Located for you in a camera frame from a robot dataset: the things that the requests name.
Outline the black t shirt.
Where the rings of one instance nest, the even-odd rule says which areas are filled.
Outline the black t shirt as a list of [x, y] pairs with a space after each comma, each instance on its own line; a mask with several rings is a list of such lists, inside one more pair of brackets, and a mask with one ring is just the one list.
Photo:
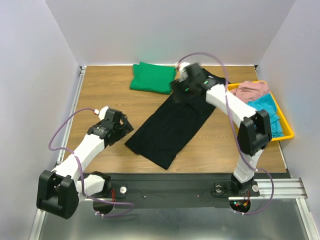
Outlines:
[[170, 95], [125, 142], [133, 153], [168, 170], [177, 154], [216, 109], [204, 96], [175, 101]]

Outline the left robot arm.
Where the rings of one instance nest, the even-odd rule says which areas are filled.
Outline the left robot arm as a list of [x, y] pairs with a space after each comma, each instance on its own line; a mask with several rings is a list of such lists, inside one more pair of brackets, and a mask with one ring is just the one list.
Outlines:
[[76, 149], [61, 147], [60, 150], [70, 155], [52, 170], [44, 170], [38, 179], [36, 207], [63, 219], [69, 219], [86, 199], [107, 206], [106, 210], [94, 212], [102, 218], [112, 217], [110, 213], [115, 206], [128, 206], [125, 214], [134, 208], [133, 203], [116, 201], [108, 174], [94, 171], [84, 176], [84, 170], [99, 153], [134, 129], [120, 110], [105, 106], [91, 111], [99, 121], [87, 130]]

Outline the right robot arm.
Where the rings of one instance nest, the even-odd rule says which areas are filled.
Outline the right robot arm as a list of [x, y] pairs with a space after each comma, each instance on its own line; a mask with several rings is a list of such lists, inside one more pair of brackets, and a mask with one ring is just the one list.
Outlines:
[[170, 83], [176, 101], [199, 96], [228, 116], [239, 159], [227, 188], [242, 195], [253, 185], [259, 158], [272, 139], [268, 112], [241, 101], [228, 90], [227, 80], [208, 76], [197, 63], [178, 63], [176, 69], [179, 78]]

